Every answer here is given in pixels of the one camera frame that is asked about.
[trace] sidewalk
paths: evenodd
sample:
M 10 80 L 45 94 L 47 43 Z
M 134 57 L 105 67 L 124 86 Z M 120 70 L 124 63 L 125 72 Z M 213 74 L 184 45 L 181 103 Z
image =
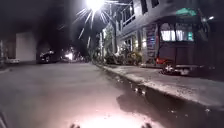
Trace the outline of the sidewalk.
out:
M 135 66 L 100 67 L 162 93 L 224 110 L 224 82 L 163 75 L 159 73 L 160 69 Z

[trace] road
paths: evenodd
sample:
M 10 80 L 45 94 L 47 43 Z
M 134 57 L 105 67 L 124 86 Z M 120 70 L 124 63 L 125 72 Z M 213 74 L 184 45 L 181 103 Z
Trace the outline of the road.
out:
M 0 74 L 0 81 L 9 128 L 162 127 L 147 116 L 142 98 L 91 64 L 18 67 Z
M 224 126 L 223 112 L 150 88 L 136 93 L 139 85 L 92 64 L 16 67 L 0 74 L 0 81 L 0 111 L 8 128 Z

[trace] wall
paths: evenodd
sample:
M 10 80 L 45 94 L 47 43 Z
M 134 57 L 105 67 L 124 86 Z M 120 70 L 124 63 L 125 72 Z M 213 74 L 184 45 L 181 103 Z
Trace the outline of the wall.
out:
M 16 34 L 16 59 L 20 62 L 36 61 L 37 42 L 31 32 Z

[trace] house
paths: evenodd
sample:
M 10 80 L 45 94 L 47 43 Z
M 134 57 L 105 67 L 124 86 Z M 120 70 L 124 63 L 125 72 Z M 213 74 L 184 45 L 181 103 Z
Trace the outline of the house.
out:
M 155 58 L 158 46 L 149 44 L 149 24 L 156 19 L 176 14 L 178 10 L 195 9 L 196 0 L 123 0 L 127 6 L 117 9 L 117 48 L 128 45 L 130 51 L 140 52 L 143 62 Z

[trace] lit window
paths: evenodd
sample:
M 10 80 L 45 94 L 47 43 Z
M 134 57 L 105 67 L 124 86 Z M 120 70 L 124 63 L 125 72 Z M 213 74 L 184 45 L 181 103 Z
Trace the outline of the lit window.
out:
M 162 41 L 194 41 L 192 27 L 187 24 L 176 24 L 176 32 L 174 25 L 167 23 L 161 27 Z

